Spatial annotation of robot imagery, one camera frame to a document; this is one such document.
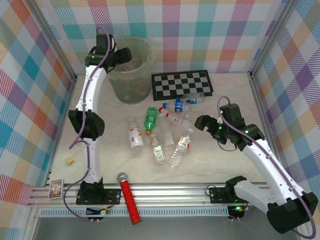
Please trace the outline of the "clear bottle red cap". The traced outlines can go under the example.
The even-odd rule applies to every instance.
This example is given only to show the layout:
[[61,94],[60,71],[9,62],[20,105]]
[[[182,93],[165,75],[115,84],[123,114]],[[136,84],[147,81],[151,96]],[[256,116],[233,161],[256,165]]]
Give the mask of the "clear bottle red cap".
[[170,123],[184,129],[185,131],[192,128],[191,122],[177,113],[169,111],[163,107],[160,107],[158,111],[160,114],[164,115]]

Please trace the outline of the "bottle red white label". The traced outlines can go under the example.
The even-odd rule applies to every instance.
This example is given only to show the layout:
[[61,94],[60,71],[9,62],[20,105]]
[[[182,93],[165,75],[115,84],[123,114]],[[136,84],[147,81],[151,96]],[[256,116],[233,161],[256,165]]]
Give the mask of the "bottle red white label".
[[193,133],[194,130],[189,128],[177,142],[175,150],[169,158],[169,165],[172,169],[177,167],[181,163],[183,157],[187,154],[192,142],[191,136]]

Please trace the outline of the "translucent grey plastic bin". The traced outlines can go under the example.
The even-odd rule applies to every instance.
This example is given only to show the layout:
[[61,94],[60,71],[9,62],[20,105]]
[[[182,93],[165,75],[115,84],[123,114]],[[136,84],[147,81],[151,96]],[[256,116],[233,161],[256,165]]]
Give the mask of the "translucent grey plastic bin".
[[125,104],[137,104],[144,101],[149,96],[152,84],[151,75],[153,71],[150,75],[133,79],[110,78],[109,73],[106,77],[109,79],[116,97],[121,102]]

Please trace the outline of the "black grey chessboard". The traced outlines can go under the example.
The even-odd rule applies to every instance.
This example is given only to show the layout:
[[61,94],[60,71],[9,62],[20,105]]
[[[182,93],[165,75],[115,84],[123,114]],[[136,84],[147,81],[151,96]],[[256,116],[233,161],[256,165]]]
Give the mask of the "black grey chessboard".
[[154,101],[174,100],[186,94],[212,96],[214,89],[207,70],[157,73],[151,75]]

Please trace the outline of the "small bottle green white label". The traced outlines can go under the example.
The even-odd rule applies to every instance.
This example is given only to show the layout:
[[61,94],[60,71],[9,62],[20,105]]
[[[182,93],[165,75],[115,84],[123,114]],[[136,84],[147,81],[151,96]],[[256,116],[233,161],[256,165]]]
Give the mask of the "small bottle green white label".
[[166,155],[160,139],[156,133],[152,133],[150,135],[150,142],[156,162],[158,164],[163,164],[166,160]]

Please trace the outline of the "green plastic bottle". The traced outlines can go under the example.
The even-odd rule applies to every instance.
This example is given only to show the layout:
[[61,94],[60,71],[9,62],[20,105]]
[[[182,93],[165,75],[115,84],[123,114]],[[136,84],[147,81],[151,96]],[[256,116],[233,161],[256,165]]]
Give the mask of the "green plastic bottle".
[[149,107],[146,111],[144,120],[145,134],[150,136],[153,129],[156,127],[158,109],[156,107]]

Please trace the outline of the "clear bottle orange white label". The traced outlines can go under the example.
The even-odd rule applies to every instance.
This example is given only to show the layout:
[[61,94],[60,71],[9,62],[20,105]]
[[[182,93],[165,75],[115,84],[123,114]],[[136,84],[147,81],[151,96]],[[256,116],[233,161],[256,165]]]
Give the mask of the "clear bottle orange white label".
[[128,138],[131,150],[142,150],[144,147],[143,136],[135,117],[130,116],[128,118],[128,127]]

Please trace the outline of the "plaid cloth backdrop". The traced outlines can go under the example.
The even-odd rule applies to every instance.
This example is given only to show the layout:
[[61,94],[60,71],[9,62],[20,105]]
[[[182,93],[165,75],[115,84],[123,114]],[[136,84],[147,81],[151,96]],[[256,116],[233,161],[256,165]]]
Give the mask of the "plaid cloth backdrop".
[[288,0],[35,0],[73,69],[101,26],[116,38],[154,42],[154,70],[247,72]]
[[298,0],[256,83],[282,165],[320,200],[320,0]]
[[24,0],[0,0],[0,240],[23,235],[72,88]]

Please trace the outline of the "small circuit board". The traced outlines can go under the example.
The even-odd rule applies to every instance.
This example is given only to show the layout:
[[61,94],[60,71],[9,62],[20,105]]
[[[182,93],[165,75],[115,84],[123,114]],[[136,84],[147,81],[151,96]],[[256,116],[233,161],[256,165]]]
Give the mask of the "small circuit board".
[[105,215],[108,215],[110,213],[110,209],[111,207],[109,206],[106,206],[106,207],[103,207],[103,208],[86,208],[85,210],[85,214],[87,216],[105,216]]
[[250,215],[250,206],[242,205],[242,206],[229,206],[228,207],[228,218],[231,221],[238,221],[246,219]]

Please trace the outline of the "red glitter microphone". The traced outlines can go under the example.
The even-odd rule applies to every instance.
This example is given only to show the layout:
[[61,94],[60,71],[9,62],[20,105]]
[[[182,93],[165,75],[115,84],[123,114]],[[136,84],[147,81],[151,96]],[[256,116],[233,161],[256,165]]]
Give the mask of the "red glitter microphone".
[[132,225],[136,225],[140,223],[142,219],[140,217],[140,214],[134,199],[134,195],[132,193],[132,190],[128,181],[128,175],[124,172],[119,173],[117,176],[117,181],[120,184],[131,223]]

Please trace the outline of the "small colourful card box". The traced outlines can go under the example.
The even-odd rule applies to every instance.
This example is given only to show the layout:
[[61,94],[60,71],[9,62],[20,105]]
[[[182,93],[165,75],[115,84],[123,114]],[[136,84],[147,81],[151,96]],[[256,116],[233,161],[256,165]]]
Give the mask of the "small colourful card box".
[[55,179],[51,180],[49,184],[49,192],[48,199],[58,199],[63,196],[64,191],[64,180],[63,179]]

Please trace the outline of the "aluminium side rail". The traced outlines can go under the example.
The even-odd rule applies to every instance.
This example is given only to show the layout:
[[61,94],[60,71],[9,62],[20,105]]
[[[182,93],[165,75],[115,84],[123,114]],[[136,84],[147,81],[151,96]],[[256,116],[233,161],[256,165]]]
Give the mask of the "aluminium side rail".
[[272,152],[278,158],[279,157],[278,150],[277,150],[277,147],[276,147],[275,142],[273,140],[271,128],[269,126],[268,118],[265,113],[263,101],[262,101],[261,96],[259,94],[255,78],[249,71],[247,72],[247,77],[248,77],[249,85],[251,87],[253,98],[254,98],[254,101],[255,101],[255,104],[257,107],[258,115],[259,115],[259,118],[260,118],[260,121],[262,124],[264,135],[266,137],[266,140],[269,143],[269,146],[270,146]]
[[55,157],[56,157],[56,154],[57,154],[57,151],[58,151],[58,148],[59,148],[59,144],[60,144],[60,141],[61,141],[61,138],[62,138],[64,126],[65,126],[65,123],[66,123],[66,120],[67,120],[68,110],[70,109],[70,106],[71,106],[71,103],[72,103],[72,99],[73,99],[73,95],[74,95],[74,92],[75,92],[75,87],[77,85],[78,78],[79,78],[79,75],[75,74],[74,75],[74,79],[72,80],[72,83],[71,83],[70,94],[69,94],[69,97],[68,97],[68,101],[66,103],[65,110],[63,112],[63,118],[61,120],[61,125],[60,125],[60,127],[58,129],[58,132],[57,132],[57,139],[55,141],[55,145],[54,145],[54,149],[53,149],[53,152],[52,152],[52,156],[50,157],[50,160],[48,161],[48,165],[47,165],[47,168],[46,168],[45,178],[43,180],[42,187],[47,187],[48,180],[50,179],[50,176],[51,176],[51,173],[52,173]]

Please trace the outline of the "aluminium frame post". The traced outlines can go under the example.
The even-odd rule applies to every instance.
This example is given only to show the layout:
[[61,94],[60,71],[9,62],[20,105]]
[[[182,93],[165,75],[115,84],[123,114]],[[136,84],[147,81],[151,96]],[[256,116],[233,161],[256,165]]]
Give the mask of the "aluminium frame post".
[[293,10],[298,4],[299,0],[281,0],[277,7],[268,28],[264,32],[262,40],[259,43],[258,49],[255,52],[251,65],[248,69],[248,76],[255,77],[264,62],[267,59],[268,54],[272,50],[276,40],[279,38],[285,24],[291,16]]
[[41,32],[46,38],[49,46],[52,48],[53,52],[60,61],[63,69],[66,71],[66,74],[72,81],[75,83],[77,81],[77,75],[73,71],[71,64],[69,63],[67,57],[65,56],[60,44],[58,43],[57,38],[55,37],[53,31],[50,28],[47,20],[43,16],[41,9],[38,7],[36,0],[23,0],[28,10],[34,17],[36,23],[39,25]]

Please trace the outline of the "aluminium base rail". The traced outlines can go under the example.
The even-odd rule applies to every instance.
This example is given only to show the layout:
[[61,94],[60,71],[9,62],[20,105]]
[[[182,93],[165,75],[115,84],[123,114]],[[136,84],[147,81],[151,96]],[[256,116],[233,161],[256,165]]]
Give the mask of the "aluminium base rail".
[[[208,183],[131,184],[136,205],[140,207],[210,206]],[[47,187],[34,188],[28,207],[63,207],[62,198],[49,199]]]

